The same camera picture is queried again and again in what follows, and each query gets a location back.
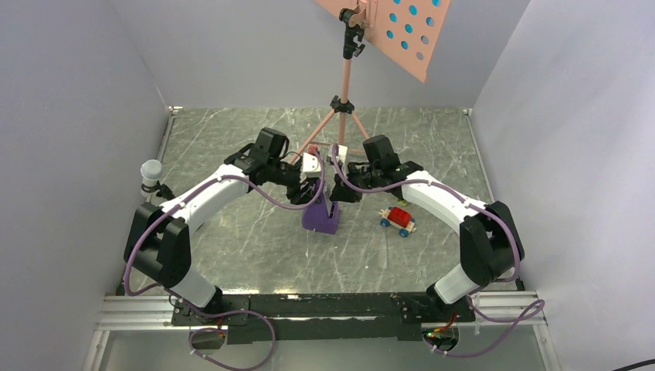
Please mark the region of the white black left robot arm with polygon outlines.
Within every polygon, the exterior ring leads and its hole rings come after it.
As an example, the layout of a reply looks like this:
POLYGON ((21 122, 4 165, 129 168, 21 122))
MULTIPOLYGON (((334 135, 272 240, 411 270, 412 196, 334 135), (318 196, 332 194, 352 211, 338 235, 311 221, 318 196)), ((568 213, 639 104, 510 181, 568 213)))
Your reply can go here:
POLYGON ((256 191, 271 203, 276 200, 260 187, 268 182, 287 190, 284 209, 301 210, 324 194, 324 160, 317 149, 285 162, 288 137, 263 128, 253 143, 230 155, 203 182, 160 205, 141 204, 135 211, 124 251, 125 294, 142 290, 130 286, 137 270, 191 306, 192 315, 204 325, 216 322, 223 310, 223 292, 192 268, 191 237, 212 216, 232 201, 256 191))

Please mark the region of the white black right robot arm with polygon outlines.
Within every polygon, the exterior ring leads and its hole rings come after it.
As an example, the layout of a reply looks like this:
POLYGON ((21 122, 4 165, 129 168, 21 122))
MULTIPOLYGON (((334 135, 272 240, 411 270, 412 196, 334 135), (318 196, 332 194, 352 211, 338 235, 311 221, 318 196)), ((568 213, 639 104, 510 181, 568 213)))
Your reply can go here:
POLYGON ((437 321, 456 311, 456 302, 499 281, 513 281, 520 272, 524 249, 509 207, 501 201, 485 203, 438 181, 421 165, 402 162, 383 134, 364 140, 365 162, 342 157, 343 146, 331 146, 336 172, 332 195, 356 202, 365 193, 391 193, 434 215, 454 230, 460 241, 460 260, 427 292, 426 310, 437 321), (512 275, 504 277, 508 271, 512 275))

